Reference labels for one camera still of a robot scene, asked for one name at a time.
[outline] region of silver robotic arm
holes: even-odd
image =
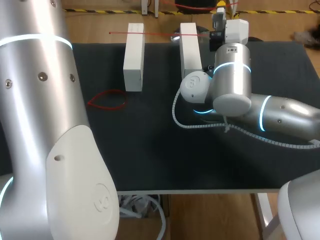
[[[59,0],[0,0],[0,119],[13,178],[0,240],[116,237],[118,197],[90,129]]]
[[[211,34],[213,40],[221,40],[227,26],[223,21],[223,11],[218,9],[214,26],[218,32]],[[251,92],[250,52],[245,46],[243,34],[234,31],[235,41],[226,41],[226,35],[215,53],[213,77],[203,71],[192,72],[181,82],[174,99],[172,116],[182,128],[198,129],[221,127],[225,124],[186,126],[175,117],[174,108],[178,94],[189,103],[209,104],[211,109],[194,111],[206,122],[223,122],[226,117],[234,123],[245,123],[264,131],[274,131],[306,140],[311,145],[292,145],[263,138],[232,125],[233,128],[268,144],[293,149],[314,149],[320,144],[320,109],[294,99],[253,94]],[[278,195],[278,216],[288,240],[316,240],[320,238],[320,170],[286,183]]]

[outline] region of black table surface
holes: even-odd
[[[320,108],[320,81],[304,48],[293,42],[249,42],[252,92],[288,97]],[[74,44],[85,102],[109,89],[125,90],[125,44]],[[201,61],[213,65],[214,52],[200,45]],[[278,189],[287,181],[320,169],[320,149],[288,149],[263,143],[234,129],[182,129],[172,119],[181,83],[179,46],[145,45],[142,92],[127,93],[125,108],[88,107],[102,157],[118,191]],[[102,104],[121,101],[115,96]],[[200,123],[181,99],[177,119]],[[278,140],[281,136],[259,132]],[[0,132],[0,175],[12,171]]]

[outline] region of robotic arm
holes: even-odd
[[[0,240],[117,234],[117,191],[67,32],[59,0],[0,0],[0,118],[13,166],[0,181]]]
[[[209,67],[209,70],[213,71],[213,77],[203,71],[195,71],[187,75],[180,85],[184,100],[210,106],[206,111],[195,110],[195,114],[206,122],[221,122],[223,117],[228,117],[235,124],[247,124],[262,132],[280,132],[313,144],[281,143],[283,147],[320,147],[320,109],[294,99],[252,93],[251,57],[245,46],[249,23],[241,19],[226,20],[223,7],[217,9],[212,19],[216,31],[210,33],[210,50],[216,52],[214,67]],[[270,144],[280,144],[257,138]]]

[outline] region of red wire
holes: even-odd
[[[126,31],[110,31],[109,34],[143,34],[157,36],[199,36],[208,37],[208,34],[181,34],[181,33],[160,33],[160,32],[126,32]]]
[[[217,9],[217,7],[193,7],[193,6],[180,5],[180,4],[172,3],[172,2],[169,2],[166,0],[160,0],[160,2],[163,4],[174,5],[176,7],[181,7],[181,8],[185,8],[185,9],[194,9],[194,10],[214,10],[214,9]],[[230,7],[230,6],[236,5],[236,4],[238,4],[238,2],[226,4],[225,7]]]
[[[110,94],[110,93],[116,93],[116,94],[121,94],[124,96],[124,102],[119,105],[119,106],[100,106],[100,105],[96,105],[93,102],[100,96],[102,95],[106,95],[106,94]],[[102,109],[102,110],[119,110],[122,109],[126,104],[127,104],[128,98],[125,92],[119,90],[119,89],[110,89],[107,91],[103,91],[98,93],[97,95],[95,95],[90,101],[88,101],[87,105],[91,106],[91,107],[95,107],[98,109]]]

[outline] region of white block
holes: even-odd
[[[128,33],[143,33],[143,23],[129,23]],[[144,75],[145,35],[128,34],[126,37],[123,76],[127,92],[141,92]]]
[[[181,23],[181,34],[197,34],[196,24]],[[184,79],[188,74],[202,71],[198,36],[181,35],[180,40],[181,77]]]

